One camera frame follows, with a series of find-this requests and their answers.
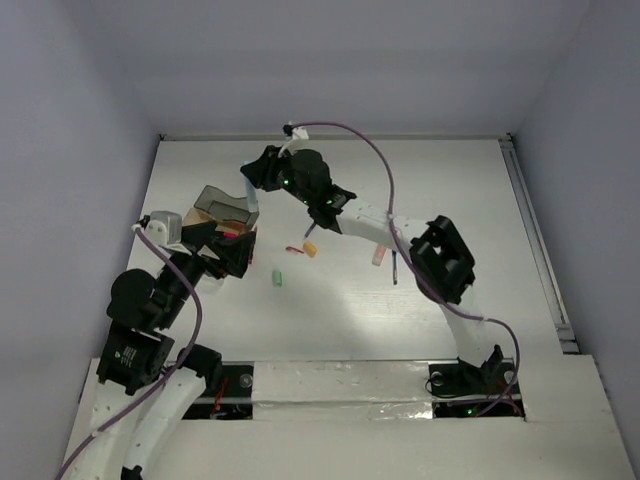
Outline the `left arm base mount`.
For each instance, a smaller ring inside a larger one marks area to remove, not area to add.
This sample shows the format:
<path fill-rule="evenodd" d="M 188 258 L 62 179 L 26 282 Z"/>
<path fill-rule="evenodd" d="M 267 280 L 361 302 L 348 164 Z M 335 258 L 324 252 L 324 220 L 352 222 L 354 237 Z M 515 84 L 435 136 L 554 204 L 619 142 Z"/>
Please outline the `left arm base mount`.
<path fill-rule="evenodd" d="M 204 392 L 183 415 L 183 420 L 251 420 L 253 362 L 225 362 L 208 347 L 194 345 L 183 368 L 194 370 L 205 379 Z"/>

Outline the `light blue marker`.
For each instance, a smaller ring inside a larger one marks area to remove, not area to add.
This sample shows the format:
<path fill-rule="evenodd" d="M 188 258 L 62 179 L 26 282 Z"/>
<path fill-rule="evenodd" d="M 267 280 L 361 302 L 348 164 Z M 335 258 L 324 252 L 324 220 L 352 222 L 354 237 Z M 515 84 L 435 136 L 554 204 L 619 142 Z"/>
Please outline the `light blue marker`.
<path fill-rule="evenodd" d="M 258 205 L 256 189 L 246 175 L 244 175 L 244 181 L 245 181 L 248 210 L 252 213 L 258 212 L 259 205 Z"/>

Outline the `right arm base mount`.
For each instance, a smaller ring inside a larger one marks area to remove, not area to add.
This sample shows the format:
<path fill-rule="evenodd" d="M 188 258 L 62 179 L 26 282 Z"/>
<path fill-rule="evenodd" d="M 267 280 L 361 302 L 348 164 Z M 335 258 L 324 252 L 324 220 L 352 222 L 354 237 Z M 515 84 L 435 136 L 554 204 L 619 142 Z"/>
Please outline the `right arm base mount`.
<path fill-rule="evenodd" d="M 498 345 L 481 367 L 456 359 L 429 366 L 425 390 L 432 397 L 436 419 L 477 417 L 525 418 L 515 364 Z"/>

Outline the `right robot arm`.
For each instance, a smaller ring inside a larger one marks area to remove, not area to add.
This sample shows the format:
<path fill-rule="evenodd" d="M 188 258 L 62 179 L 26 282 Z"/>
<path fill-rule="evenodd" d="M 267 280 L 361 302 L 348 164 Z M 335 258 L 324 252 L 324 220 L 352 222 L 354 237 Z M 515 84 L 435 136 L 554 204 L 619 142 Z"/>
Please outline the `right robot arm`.
<path fill-rule="evenodd" d="M 449 218 L 416 220 L 376 207 L 335 184 L 322 155 L 311 149 L 290 154 L 268 146 L 241 172 L 256 189 L 284 190 L 301 201 L 317 226 L 369 240 L 407 261 L 419 290 L 440 306 L 452 332 L 458 364 L 444 378 L 452 381 L 454 394 L 493 387 L 503 353 L 477 305 L 475 259 Z"/>

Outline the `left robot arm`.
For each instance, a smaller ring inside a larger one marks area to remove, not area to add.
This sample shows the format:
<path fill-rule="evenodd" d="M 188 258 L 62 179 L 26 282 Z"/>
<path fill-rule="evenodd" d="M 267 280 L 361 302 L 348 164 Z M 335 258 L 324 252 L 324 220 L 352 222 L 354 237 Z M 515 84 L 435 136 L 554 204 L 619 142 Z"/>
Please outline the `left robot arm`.
<path fill-rule="evenodd" d="M 226 386 L 221 354 L 197 342 L 204 308 L 196 286 L 204 277 L 242 278 L 256 233 L 181 221 L 154 212 L 132 227 L 163 266 L 157 275 L 126 270 L 112 284 L 89 432 L 59 479 L 149 478 L 192 403 Z"/>

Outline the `orange pastel marker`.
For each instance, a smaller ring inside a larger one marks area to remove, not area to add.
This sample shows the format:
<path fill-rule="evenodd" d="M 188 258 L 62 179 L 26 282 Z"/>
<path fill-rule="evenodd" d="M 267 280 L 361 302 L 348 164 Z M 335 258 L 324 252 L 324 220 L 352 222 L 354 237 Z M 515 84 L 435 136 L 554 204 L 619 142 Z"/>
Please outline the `orange pastel marker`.
<path fill-rule="evenodd" d="M 375 249 L 374 255 L 372 257 L 372 264 L 376 267 L 379 267 L 384 259 L 387 248 L 384 245 L 378 245 Z"/>

